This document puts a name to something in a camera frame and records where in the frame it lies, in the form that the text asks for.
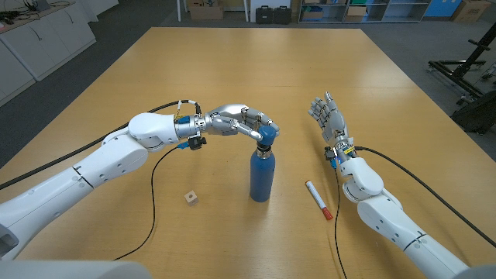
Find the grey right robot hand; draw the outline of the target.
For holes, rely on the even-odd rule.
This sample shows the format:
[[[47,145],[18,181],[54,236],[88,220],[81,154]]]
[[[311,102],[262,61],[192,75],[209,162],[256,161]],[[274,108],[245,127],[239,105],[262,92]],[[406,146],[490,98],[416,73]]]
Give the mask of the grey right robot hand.
[[[322,130],[322,138],[329,146],[338,149],[353,144],[346,120],[329,91],[325,93],[324,99],[316,97],[311,102],[308,114],[318,123]]]

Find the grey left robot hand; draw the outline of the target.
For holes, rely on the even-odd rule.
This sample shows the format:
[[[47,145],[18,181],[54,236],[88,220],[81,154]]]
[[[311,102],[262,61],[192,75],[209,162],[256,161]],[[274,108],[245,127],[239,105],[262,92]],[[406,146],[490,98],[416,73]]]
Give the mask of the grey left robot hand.
[[[262,126],[270,126],[280,135],[278,125],[263,112],[244,104],[228,104],[205,113],[205,131],[209,135],[232,136],[242,133],[257,142],[263,139],[258,132]]]

